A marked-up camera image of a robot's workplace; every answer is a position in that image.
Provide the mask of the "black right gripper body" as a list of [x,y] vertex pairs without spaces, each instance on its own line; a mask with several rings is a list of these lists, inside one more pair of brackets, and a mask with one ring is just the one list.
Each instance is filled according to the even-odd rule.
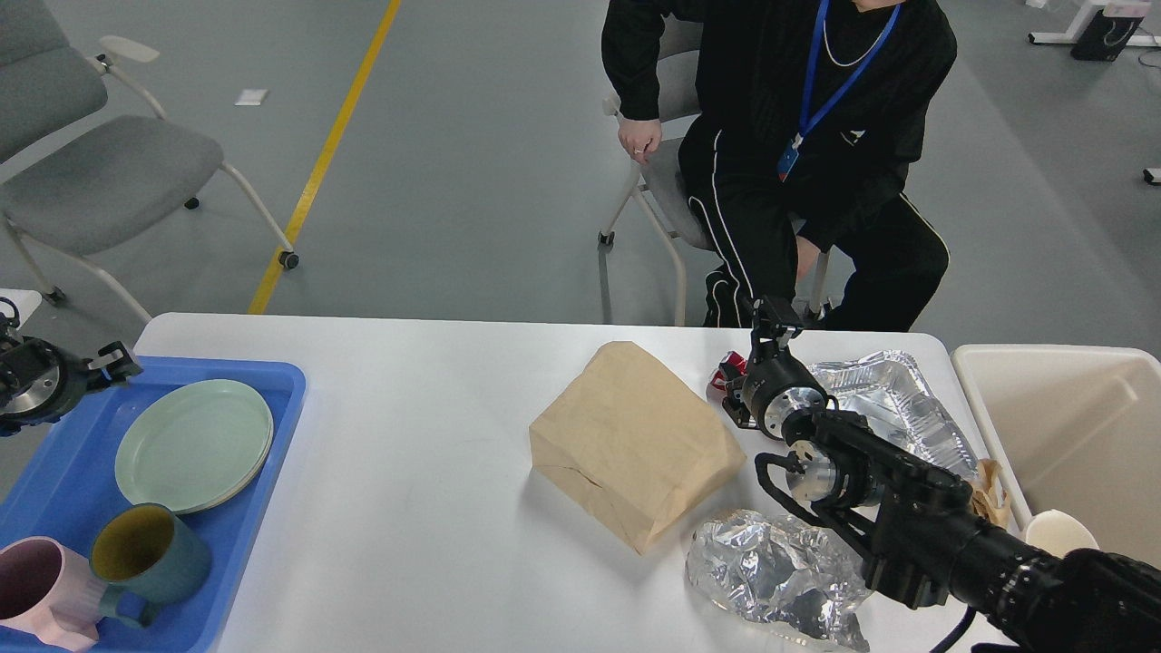
[[792,433],[791,424],[828,404],[828,393],[794,356],[771,356],[747,364],[747,379],[737,396],[723,399],[723,409],[736,426],[759,430],[776,442]]

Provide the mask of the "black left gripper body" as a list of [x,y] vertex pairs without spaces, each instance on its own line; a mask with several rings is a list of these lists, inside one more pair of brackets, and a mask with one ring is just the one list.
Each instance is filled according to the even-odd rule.
[[39,338],[5,336],[1,435],[71,412],[91,390],[91,361]]

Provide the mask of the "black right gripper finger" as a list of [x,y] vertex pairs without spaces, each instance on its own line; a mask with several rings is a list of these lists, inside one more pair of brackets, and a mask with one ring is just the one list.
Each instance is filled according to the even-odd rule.
[[752,309],[750,356],[784,356],[802,331],[805,322],[789,300],[760,297]]

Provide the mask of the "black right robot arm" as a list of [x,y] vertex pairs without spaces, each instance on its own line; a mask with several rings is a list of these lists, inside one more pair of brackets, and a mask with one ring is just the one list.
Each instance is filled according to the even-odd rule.
[[971,511],[954,472],[878,437],[789,351],[805,326],[784,297],[752,309],[747,369],[729,363],[724,408],[740,426],[787,443],[760,453],[758,483],[789,514],[854,548],[868,590],[911,609],[966,605],[945,652],[982,613],[1009,652],[1156,652],[1158,569],[1091,547],[1057,558]]

